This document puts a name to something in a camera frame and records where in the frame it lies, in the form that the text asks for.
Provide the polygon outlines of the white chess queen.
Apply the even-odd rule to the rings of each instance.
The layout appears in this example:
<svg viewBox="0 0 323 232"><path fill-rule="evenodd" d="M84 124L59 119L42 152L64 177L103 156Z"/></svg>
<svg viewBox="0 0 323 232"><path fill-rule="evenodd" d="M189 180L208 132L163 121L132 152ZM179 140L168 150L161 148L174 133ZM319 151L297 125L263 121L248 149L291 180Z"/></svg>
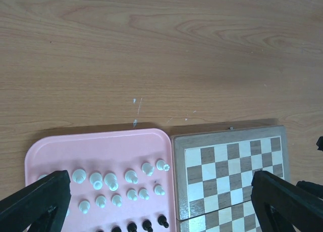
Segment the white chess queen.
<svg viewBox="0 0 323 232"><path fill-rule="evenodd" d="M100 190L102 188L102 175L99 172L92 173L89 180L95 190Z"/></svg>

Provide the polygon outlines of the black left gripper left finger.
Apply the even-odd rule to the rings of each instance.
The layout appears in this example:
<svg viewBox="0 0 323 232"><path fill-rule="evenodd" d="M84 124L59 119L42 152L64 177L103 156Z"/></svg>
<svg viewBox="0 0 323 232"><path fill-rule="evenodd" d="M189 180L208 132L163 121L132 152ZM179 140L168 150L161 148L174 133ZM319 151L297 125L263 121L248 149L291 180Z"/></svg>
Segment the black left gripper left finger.
<svg viewBox="0 0 323 232"><path fill-rule="evenodd" d="M61 231L70 199L68 171L54 171L1 200L1 231Z"/></svg>

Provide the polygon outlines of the white chess rook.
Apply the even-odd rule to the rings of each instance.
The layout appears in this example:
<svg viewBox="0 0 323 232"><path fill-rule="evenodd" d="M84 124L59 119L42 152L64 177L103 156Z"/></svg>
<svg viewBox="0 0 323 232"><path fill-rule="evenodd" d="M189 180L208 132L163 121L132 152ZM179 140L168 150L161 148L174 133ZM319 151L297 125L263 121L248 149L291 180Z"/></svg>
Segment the white chess rook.
<svg viewBox="0 0 323 232"><path fill-rule="evenodd" d="M166 163L163 159L159 159L156 162L156 168L160 171L169 171L170 165Z"/></svg>

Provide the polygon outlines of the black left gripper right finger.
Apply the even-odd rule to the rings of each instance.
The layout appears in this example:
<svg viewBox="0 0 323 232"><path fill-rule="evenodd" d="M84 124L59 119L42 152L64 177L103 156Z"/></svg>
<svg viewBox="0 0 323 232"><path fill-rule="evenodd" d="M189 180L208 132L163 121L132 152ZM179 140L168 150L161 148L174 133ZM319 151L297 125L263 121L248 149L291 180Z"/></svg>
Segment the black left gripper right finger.
<svg viewBox="0 0 323 232"><path fill-rule="evenodd" d="M322 185L293 185L268 171L255 172L251 184L262 231L322 231Z"/></svg>

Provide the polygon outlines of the white chess king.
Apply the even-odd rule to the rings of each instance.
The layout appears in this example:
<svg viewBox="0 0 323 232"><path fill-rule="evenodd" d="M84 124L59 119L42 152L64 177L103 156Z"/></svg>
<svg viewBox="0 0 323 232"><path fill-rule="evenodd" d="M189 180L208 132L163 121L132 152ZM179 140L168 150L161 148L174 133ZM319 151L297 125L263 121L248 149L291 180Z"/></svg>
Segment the white chess king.
<svg viewBox="0 0 323 232"><path fill-rule="evenodd" d="M109 187L111 191L116 191L119 187L117 177L114 173L107 173L104 177L105 184Z"/></svg>

